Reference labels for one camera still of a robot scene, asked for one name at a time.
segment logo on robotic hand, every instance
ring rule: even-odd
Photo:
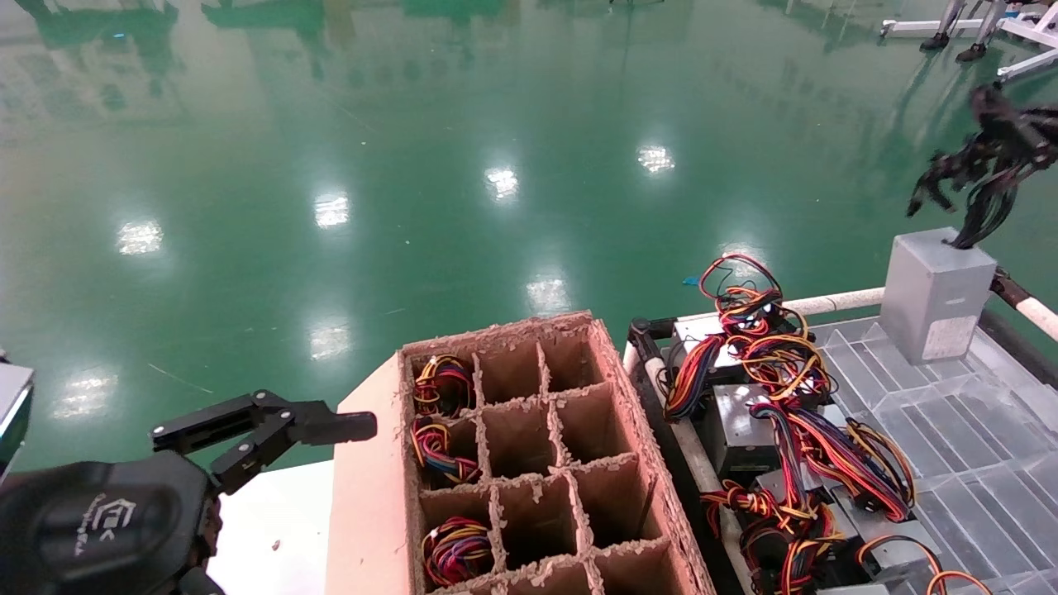
[[[88,510],[81,515],[80,526],[77,527],[77,544],[74,545],[73,555],[76,558],[85,553],[85,546],[91,537],[98,534],[98,541],[113,541],[117,538],[116,529],[129,526],[132,521],[132,512],[135,511],[135,503],[124,498],[108,502],[106,493],[101,493],[92,500]]]

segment silver metal box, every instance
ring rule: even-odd
[[[753,483],[758,488],[771,492],[776,502],[786,500],[786,480],[783,477],[782,469],[758,475]],[[806,463],[801,464],[801,483],[807,491],[823,487],[823,481],[811,469],[808,469]]]
[[[749,414],[750,404],[769,400],[764,389],[760,384],[723,384],[713,386],[713,394],[698,433],[717,476],[746,485],[756,475],[778,469],[771,421]]]
[[[853,504],[853,499],[844,486],[831,490],[838,506],[845,511],[863,542],[883,536],[904,535],[917,540],[933,552],[941,548],[919,521],[891,523],[881,512],[868,512]],[[920,547],[907,541],[891,541],[871,551],[875,565],[865,567],[876,581],[889,582],[913,576],[929,566],[929,559]]]
[[[961,358],[988,300],[996,260],[956,250],[952,228],[893,238],[879,324],[911,364]]]
[[[889,595],[889,590],[886,589],[884,584],[872,582],[870,584],[820,589],[816,595]]]

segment label sticker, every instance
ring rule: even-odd
[[[970,348],[973,339],[973,328],[978,325],[978,317],[960,317],[934,321],[929,325],[926,336],[926,346],[923,347],[924,360],[954,358]]]

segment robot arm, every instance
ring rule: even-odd
[[[909,217],[914,215],[928,199],[951,213],[954,204],[941,183],[950,180],[955,192],[974,184],[967,197],[963,229],[951,241],[959,249],[971,248],[995,232],[1009,215],[1021,182],[1058,159],[1058,109],[1016,109],[990,86],[970,92],[970,107],[981,131],[957,152],[933,157],[907,211]]]
[[[298,443],[376,432],[371,413],[334,414],[323,401],[255,391],[154,428],[156,452],[143,461],[8,477],[0,485],[0,595],[223,595],[205,573],[222,527],[220,494]],[[185,456],[239,436],[208,471]]]

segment white stand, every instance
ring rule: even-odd
[[[995,2],[1001,2],[1003,0],[992,0]],[[1021,14],[1014,18],[1000,19],[999,23],[996,25],[997,31],[1005,31],[1010,35],[1022,37],[1034,41],[1042,46],[1045,50],[1042,54],[1028,58],[1027,60],[1022,60],[1016,65],[1005,66],[996,71],[996,77],[1000,83],[1006,83],[1007,80],[1032,71],[1040,70],[1046,66],[1050,66],[1055,60],[1058,60],[1058,30],[1051,29],[1055,21],[1058,20],[1058,2],[1051,5],[1050,8],[1040,17],[1038,23],[1033,23],[1027,21],[1028,17],[1040,15],[1040,6],[1035,4],[1029,4],[1022,8]],[[975,31],[981,29],[982,19],[960,19],[956,20],[950,31],[950,35],[954,37],[957,33],[962,31]],[[881,36],[888,37],[890,35],[895,36],[908,36],[908,37],[929,37],[936,33],[937,28],[941,26],[941,21],[898,21],[898,20],[883,20],[881,21]]]

